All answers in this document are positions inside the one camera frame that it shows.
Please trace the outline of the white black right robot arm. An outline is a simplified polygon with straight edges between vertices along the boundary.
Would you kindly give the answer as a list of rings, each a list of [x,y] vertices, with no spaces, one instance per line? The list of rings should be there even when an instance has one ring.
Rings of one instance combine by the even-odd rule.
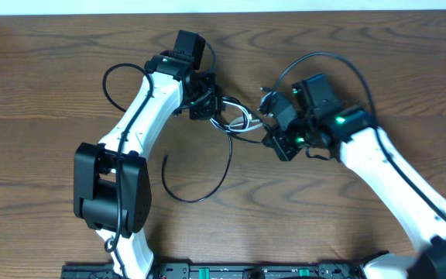
[[[356,173],[402,226],[417,257],[379,253],[359,264],[363,278],[446,278],[446,199],[407,163],[375,117],[360,106],[344,107],[324,74],[292,86],[287,96],[267,88],[259,111],[275,119],[265,146],[281,161],[301,150],[327,150]]]

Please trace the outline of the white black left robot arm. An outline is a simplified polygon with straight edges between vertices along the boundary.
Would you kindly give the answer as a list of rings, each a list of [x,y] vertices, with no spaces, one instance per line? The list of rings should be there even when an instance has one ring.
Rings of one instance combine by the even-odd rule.
[[[192,120],[221,112],[221,90],[212,71],[200,71],[208,42],[181,30],[172,50],[139,68],[139,93],[99,143],[82,143],[74,154],[74,214],[105,241],[120,278],[146,278],[154,255],[143,226],[152,193],[147,159],[168,118],[188,110]]]

